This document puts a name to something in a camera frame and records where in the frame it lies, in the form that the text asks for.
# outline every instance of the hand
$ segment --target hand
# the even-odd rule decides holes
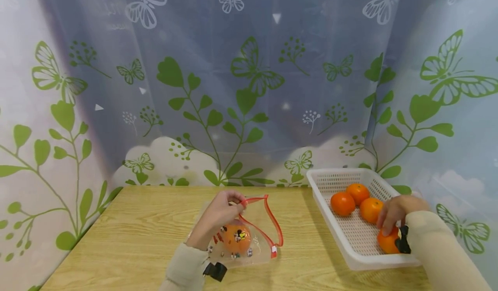
[[[407,195],[394,197],[384,202],[377,219],[377,228],[381,228],[383,235],[387,236],[397,221],[401,220],[402,226],[404,225],[408,213],[430,210],[429,204],[424,199]]]
[[[221,226],[232,222],[246,208],[246,197],[236,190],[222,190],[207,206],[186,245],[206,251]]]

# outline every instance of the white plastic basket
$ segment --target white plastic basket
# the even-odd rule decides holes
[[[349,268],[364,271],[420,265],[413,255],[385,254],[377,243],[379,230],[361,218],[359,208],[347,217],[336,215],[330,208],[330,197],[353,183],[363,184],[371,197],[382,201],[398,196],[379,174],[370,169],[339,168],[309,170],[307,176],[313,197]]]

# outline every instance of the wooden table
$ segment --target wooden table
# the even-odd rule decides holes
[[[56,269],[42,291],[157,291],[177,245],[186,239],[213,187],[126,187]],[[242,187],[268,193],[284,246],[277,259],[207,278],[204,290],[426,291],[422,267],[348,269],[313,199],[304,188]]]

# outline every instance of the clear plastic bag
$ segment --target clear plastic bag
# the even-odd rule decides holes
[[[263,264],[276,258],[282,245],[282,230],[269,208],[268,195],[247,197],[245,211],[211,239],[209,258],[228,269]]]

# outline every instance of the beige sleeve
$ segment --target beige sleeve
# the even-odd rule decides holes
[[[171,258],[159,291],[202,291],[208,264],[207,251],[181,244]]]
[[[491,291],[481,272],[435,213],[406,216],[412,254],[422,262],[433,291]]]

